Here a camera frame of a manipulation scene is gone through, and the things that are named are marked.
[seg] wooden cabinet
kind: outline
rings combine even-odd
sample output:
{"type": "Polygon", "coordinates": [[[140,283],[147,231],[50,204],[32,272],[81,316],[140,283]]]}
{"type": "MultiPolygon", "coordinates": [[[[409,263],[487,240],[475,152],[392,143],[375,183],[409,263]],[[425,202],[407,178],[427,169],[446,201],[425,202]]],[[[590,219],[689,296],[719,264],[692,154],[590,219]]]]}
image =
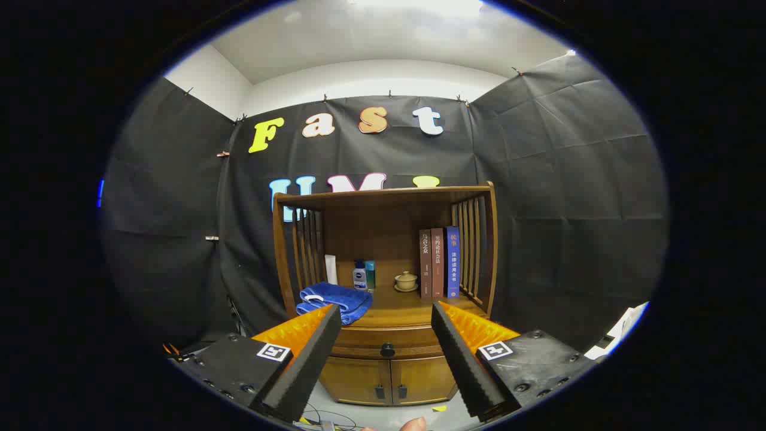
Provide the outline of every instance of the wooden cabinet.
{"type": "Polygon", "coordinates": [[[302,289],[326,281],[324,254],[336,257],[338,284],[347,288],[352,288],[354,260],[375,260],[372,306],[341,328],[320,377],[335,400],[387,406],[432,403],[455,394],[450,368],[430,326],[431,308],[435,301],[444,301],[489,318],[498,246],[492,183],[304,196],[276,193],[273,233],[289,317],[297,315],[302,289]],[[290,222],[283,220],[285,207],[293,209],[290,222]],[[395,275],[421,272],[418,231],[448,225],[460,228],[459,296],[420,298],[418,291],[394,290],[395,275]],[[384,344],[393,346],[386,354],[381,352],[384,344]]]}
{"type": "Polygon", "coordinates": [[[391,361],[394,405],[436,403],[457,392],[447,360],[443,356],[391,361]]]}
{"type": "Polygon", "coordinates": [[[388,360],[328,357],[319,382],[341,403],[391,405],[391,368],[388,360]]]}
{"type": "Polygon", "coordinates": [[[443,356],[408,360],[328,357],[319,382],[335,401],[368,406],[436,403],[457,392],[443,356]]]}

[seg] cabinet handle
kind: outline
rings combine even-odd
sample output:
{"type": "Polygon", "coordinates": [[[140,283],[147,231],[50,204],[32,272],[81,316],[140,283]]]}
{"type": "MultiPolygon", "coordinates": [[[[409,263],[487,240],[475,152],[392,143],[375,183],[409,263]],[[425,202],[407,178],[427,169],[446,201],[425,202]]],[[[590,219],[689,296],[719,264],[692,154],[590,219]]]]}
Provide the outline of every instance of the cabinet handle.
{"type": "Polygon", "coordinates": [[[381,356],[383,357],[392,357],[396,354],[396,350],[394,350],[394,345],[391,343],[383,343],[381,346],[381,356]]]}

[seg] white ceiling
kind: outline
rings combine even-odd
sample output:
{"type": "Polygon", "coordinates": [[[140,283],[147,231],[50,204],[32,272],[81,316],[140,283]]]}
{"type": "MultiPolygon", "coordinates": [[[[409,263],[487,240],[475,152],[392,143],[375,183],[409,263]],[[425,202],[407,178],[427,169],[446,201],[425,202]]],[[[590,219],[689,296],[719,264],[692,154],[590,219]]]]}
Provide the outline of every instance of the white ceiling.
{"type": "Polygon", "coordinates": [[[297,0],[243,21],[212,44],[252,84],[374,59],[438,61],[511,77],[511,67],[528,70],[566,53],[559,41],[491,5],[451,13],[459,8],[450,4],[465,1],[297,0]]]}

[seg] cabinet door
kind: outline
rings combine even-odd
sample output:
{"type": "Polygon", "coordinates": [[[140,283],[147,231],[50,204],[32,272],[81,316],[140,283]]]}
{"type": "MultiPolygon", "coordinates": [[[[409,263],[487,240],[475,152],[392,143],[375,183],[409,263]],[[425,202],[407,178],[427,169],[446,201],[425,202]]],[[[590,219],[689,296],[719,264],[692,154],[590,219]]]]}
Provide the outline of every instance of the cabinet door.
{"type": "Polygon", "coordinates": [[[457,392],[455,379],[443,356],[391,361],[394,405],[436,403],[457,392]]]}
{"type": "Polygon", "coordinates": [[[327,357],[319,381],[339,403],[391,405],[391,369],[387,360],[327,357]]]}

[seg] finger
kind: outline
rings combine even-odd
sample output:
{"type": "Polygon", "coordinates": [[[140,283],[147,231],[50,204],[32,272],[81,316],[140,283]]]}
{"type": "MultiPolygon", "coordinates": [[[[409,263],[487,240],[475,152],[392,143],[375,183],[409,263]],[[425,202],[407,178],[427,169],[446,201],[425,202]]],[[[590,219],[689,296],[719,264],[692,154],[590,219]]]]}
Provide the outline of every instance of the finger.
{"type": "Polygon", "coordinates": [[[399,431],[426,431],[426,418],[419,417],[404,424],[399,431]]]}

